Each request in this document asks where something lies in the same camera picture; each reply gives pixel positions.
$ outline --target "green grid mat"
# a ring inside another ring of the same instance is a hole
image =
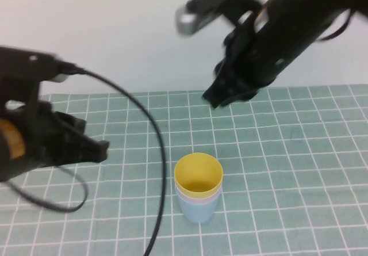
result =
[[[265,89],[217,110],[201,94],[135,94],[159,121],[170,165],[152,256],[368,255],[368,85]],[[2,186],[0,253],[143,255],[161,180],[152,127],[117,94],[44,99],[86,119],[89,136],[109,140],[109,159],[70,165],[90,188],[76,213],[41,210]],[[191,152],[215,156],[225,174],[216,213],[201,226],[184,219],[173,189],[175,163]],[[82,188],[55,169],[14,181],[52,201],[82,198]]]

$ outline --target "orange component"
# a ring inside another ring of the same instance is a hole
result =
[[[10,159],[25,155],[24,139],[18,128],[10,121],[0,118],[0,131],[2,132],[10,152]]]

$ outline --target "light blue cup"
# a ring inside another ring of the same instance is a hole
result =
[[[184,217],[192,223],[205,223],[210,220],[216,210],[217,203],[219,202],[220,194],[215,197],[212,201],[206,204],[192,204],[184,200],[179,194],[178,189],[175,187],[177,192],[177,199],[179,201],[180,208]]]

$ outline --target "cup rim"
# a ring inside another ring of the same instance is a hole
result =
[[[178,163],[183,160],[184,158],[188,157],[188,156],[191,156],[191,155],[205,155],[205,156],[209,156],[210,158],[212,158],[213,160],[216,161],[216,163],[219,165],[220,167],[220,170],[221,170],[221,180],[220,182],[214,187],[212,188],[211,190],[207,190],[207,191],[204,191],[204,192],[194,192],[194,191],[191,191],[191,190],[187,190],[185,189],[178,181],[177,181],[177,177],[176,177],[176,169],[177,169],[177,166],[178,166]],[[191,154],[187,154],[185,156],[183,156],[181,159],[179,159],[179,161],[177,162],[177,164],[175,165],[175,168],[174,168],[174,181],[175,181],[175,185],[178,186],[179,190],[185,194],[186,196],[188,197],[192,197],[192,198],[207,198],[207,197],[210,197],[212,196],[214,193],[217,192],[217,190],[219,189],[219,187],[222,185],[223,183],[223,178],[224,178],[224,169],[220,163],[219,160],[217,160],[215,157],[213,157],[212,155],[210,154],[205,154],[204,152],[194,152],[194,153],[191,153]]]

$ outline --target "yellow cup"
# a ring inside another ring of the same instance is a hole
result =
[[[192,198],[206,198],[215,194],[221,187],[223,175],[220,162],[201,152],[184,156],[174,169],[175,185]]]

